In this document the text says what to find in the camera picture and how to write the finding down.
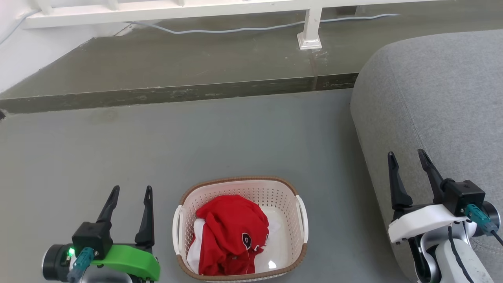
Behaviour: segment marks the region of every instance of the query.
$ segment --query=white plastic basket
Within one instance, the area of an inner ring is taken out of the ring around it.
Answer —
[[[251,200],[269,219],[269,239],[264,251],[255,258],[254,274],[204,276],[198,275],[197,270],[193,272],[187,263],[196,211],[220,195],[240,195]],[[259,281],[284,275],[302,262],[308,236],[304,202],[290,183],[277,177],[236,177],[196,185],[184,194],[173,218],[173,248],[180,267],[190,277],[210,282]]]

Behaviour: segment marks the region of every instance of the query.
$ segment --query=concrete floor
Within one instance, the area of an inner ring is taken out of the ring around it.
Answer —
[[[132,242],[153,187],[162,283],[195,282],[178,267],[172,216],[192,185],[277,175],[309,216],[304,262],[268,282],[407,280],[391,252],[349,102],[351,89],[12,115],[0,122],[0,274],[45,282],[44,251],[94,221],[114,185],[115,242]]]
[[[395,13],[371,21],[322,24],[321,50],[299,50],[302,26],[267,32],[172,35],[152,28],[97,38],[0,95],[0,109],[30,113],[143,103],[225,98],[352,87],[382,46],[438,33],[500,29],[501,0],[450,0],[361,6],[356,16]],[[335,9],[323,18],[346,17]],[[166,20],[173,30],[265,27],[304,20],[304,12]],[[275,80],[295,78],[280,84]],[[252,84],[221,85],[253,82]]]

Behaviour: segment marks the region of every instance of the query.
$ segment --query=brown basket rim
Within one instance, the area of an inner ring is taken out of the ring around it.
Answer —
[[[275,177],[275,176],[241,176],[241,177],[232,177],[232,178],[222,178],[222,179],[217,179],[217,180],[212,180],[212,181],[207,181],[207,182],[197,184],[197,185],[193,186],[192,188],[190,188],[187,192],[185,192],[185,194],[182,196],[182,199],[180,200],[180,205],[184,205],[185,200],[187,199],[189,194],[200,187],[218,184],[218,183],[235,182],[235,181],[254,181],[254,180],[256,180],[256,181],[263,181],[263,180],[277,181],[277,182],[283,183],[290,190],[292,190],[294,195],[296,195],[296,196],[298,195],[297,190],[292,186],[292,184],[290,184],[288,181],[286,181],[282,178]],[[297,260],[287,267],[280,268],[280,269],[273,270],[273,271],[262,272],[262,273],[253,273],[253,274],[246,274],[246,275],[231,275],[231,276],[222,276],[222,275],[220,275],[220,276],[205,276],[205,275],[195,274],[185,266],[185,263],[184,263],[181,255],[177,255],[177,259],[178,259],[178,264],[179,264],[180,268],[185,272],[185,274],[187,274],[188,276],[190,276],[194,279],[197,279],[197,280],[201,280],[201,281],[248,281],[248,280],[267,278],[267,277],[271,277],[271,276],[277,276],[277,275],[288,273],[300,265],[300,263],[304,260],[306,252],[307,252],[307,243],[304,243],[304,244],[302,244],[302,250],[300,251],[300,255],[297,258]]]

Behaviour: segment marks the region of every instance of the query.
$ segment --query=green robot arm part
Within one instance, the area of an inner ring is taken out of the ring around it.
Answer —
[[[103,264],[145,281],[158,281],[160,275],[160,265],[154,255],[126,245],[113,245],[105,259],[94,260],[91,264]]]

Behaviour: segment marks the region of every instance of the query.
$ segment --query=gray sofa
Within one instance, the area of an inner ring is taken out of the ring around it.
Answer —
[[[472,180],[503,213],[503,30],[432,35],[381,48],[358,76],[351,113],[386,228],[393,217],[389,151],[415,204],[433,199],[417,156],[422,148],[444,178]],[[486,236],[471,244],[494,282],[502,282],[503,247]],[[393,250],[417,282],[409,246]]]

